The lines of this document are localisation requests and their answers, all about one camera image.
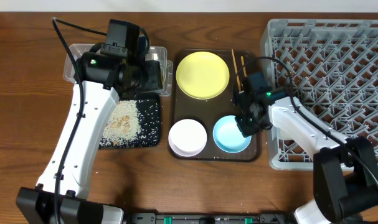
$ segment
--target plate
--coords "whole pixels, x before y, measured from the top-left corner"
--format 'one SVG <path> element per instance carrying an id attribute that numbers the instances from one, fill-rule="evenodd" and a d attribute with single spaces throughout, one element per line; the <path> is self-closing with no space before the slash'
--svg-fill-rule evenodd
<path id="1" fill-rule="evenodd" d="M 206 146 L 207 131 L 200 122 L 183 119 L 169 130 L 168 143 L 171 149 L 180 156 L 195 156 Z"/>
<path id="2" fill-rule="evenodd" d="M 212 132 L 215 144 L 228 153 L 243 151 L 251 141 L 251 136 L 243 137 L 234 118 L 234 115 L 228 115 L 219 119 Z"/>
<path id="3" fill-rule="evenodd" d="M 176 82 L 188 96 L 208 100 L 221 94 L 229 83 L 229 68 L 218 55 L 195 52 L 186 56 L 176 69 Z"/>

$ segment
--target clear plastic container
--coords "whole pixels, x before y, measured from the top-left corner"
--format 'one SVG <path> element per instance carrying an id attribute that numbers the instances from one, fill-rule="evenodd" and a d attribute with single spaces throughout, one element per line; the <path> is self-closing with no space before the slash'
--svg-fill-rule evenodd
<path id="1" fill-rule="evenodd" d="M 72 44 L 70 50 L 74 59 L 80 58 L 83 53 L 88 52 L 93 44 Z M 174 70 L 174 65 L 172 61 L 168 61 L 168 53 L 165 47 L 150 47 L 149 53 L 146 55 L 146 60 L 157 60 L 159 61 L 161 67 L 161 76 L 163 78 L 163 89 L 152 91 L 158 93 L 160 96 L 169 96 L 172 92 L 172 73 Z M 75 83 L 74 80 L 74 70 L 69 59 L 69 56 L 66 56 L 64 64 L 64 74 L 63 77 L 65 80 Z"/>

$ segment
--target black tray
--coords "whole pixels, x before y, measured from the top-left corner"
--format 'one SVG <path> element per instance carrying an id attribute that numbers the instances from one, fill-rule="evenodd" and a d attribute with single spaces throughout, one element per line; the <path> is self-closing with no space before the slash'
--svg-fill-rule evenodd
<path id="1" fill-rule="evenodd" d="M 207 131 L 207 144 L 200 153 L 192 157 L 183 157 L 177 155 L 170 147 L 169 151 L 178 159 L 242 162 L 255 160 L 259 156 L 261 150 L 260 133 L 253 135 L 249 146 L 242 152 L 238 153 L 228 153 L 219 149 L 219 147 L 214 142 L 214 138 L 212 137 L 212 130 L 215 123 L 219 119 L 227 115 L 240 114 L 240 109 L 238 108 L 238 106 L 234 106 L 231 100 L 233 97 L 232 84 L 236 80 L 232 50 L 184 49 L 177 55 L 175 59 L 175 65 L 178 66 L 185 56 L 198 51 L 214 53 L 220 56 L 226 62 L 230 72 L 229 84 L 219 96 L 216 96 L 215 98 L 209 100 L 197 100 L 183 93 L 182 90 L 176 85 L 176 77 L 174 77 L 172 84 L 173 101 L 171 127 L 173 126 L 173 124 L 182 119 L 194 119 L 205 127 Z M 241 56 L 243 57 L 244 63 L 256 57 L 251 51 L 248 50 L 234 50 L 237 70 L 242 67 Z M 247 74 L 257 71 L 256 65 L 249 65 L 245 68 Z"/>
<path id="2" fill-rule="evenodd" d="M 138 93 L 136 97 L 129 99 L 136 100 L 136 107 L 139 111 L 139 125 L 142 129 L 137 135 L 137 140 L 127 144 L 114 145 L 113 140 L 110 146 L 101 146 L 99 149 L 123 149 L 131 147 L 152 147 L 159 143 L 161 137 L 161 109 L 159 95 L 157 93 Z M 100 142 L 107 141 L 102 137 Z"/>

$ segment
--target dish rack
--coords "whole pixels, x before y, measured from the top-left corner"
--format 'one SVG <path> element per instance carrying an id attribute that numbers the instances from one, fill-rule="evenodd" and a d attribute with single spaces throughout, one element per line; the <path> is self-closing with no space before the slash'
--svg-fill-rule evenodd
<path id="1" fill-rule="evenodd" d="M 261 55 L 283 61 L 301 103 L 340 133 L 370 140 L 378 161 L 378 21 L 272 19 Z M 281 65 L 262 60 L 262 70 L 269 85 L 288 86 Z M 313 170 L 302 148 L 280 140 L 276 128 L 267 141 L 274 169 Z"/>

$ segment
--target brown tray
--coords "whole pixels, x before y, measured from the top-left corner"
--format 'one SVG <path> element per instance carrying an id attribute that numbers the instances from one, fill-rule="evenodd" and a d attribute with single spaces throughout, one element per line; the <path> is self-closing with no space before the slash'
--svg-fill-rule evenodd
<path id="1" fill-rule="evenodd" d="M 221 150 L 212 137 L 212 130 L 215 123 L 224 116 L 240 114 L 240 108 L 234 106 L 233 98 L 233 82 L 236 80 L 236 69 L 242 67 L 242 57 L 245 62 L 254 59 L 256 56 L 249 50 L 209 50 L 209 49 L 184 49 L 180 51 L 175 59 L 176 68 L 181 60 L 194 52 L 206 51 L 220 56 L 227 64 L 230 72 L 229 84 L 226 89 L 215 98 L 209 100 L 197 100 L 187 96 L 176 85 L 176 76 L 174 76 L 172 84 L 172 121 L 171 127 L 182 119 L 194 119 L 200 122 L 207 131 L 207 144 L 205 148 L 195 156 L 183 157 L 174 153 L 169 147 L 169 151 L 178 159 L 207 160 L 207 161 L 242 161 L 249 162 L 255 160 L 261 150 L 260 133 L 255 134 L 251 138 L 251 142 L 246 149 L 238 153 L 228 153 Z M 256 65 L 245 67 L 247 74 L 257 71 Z"/>

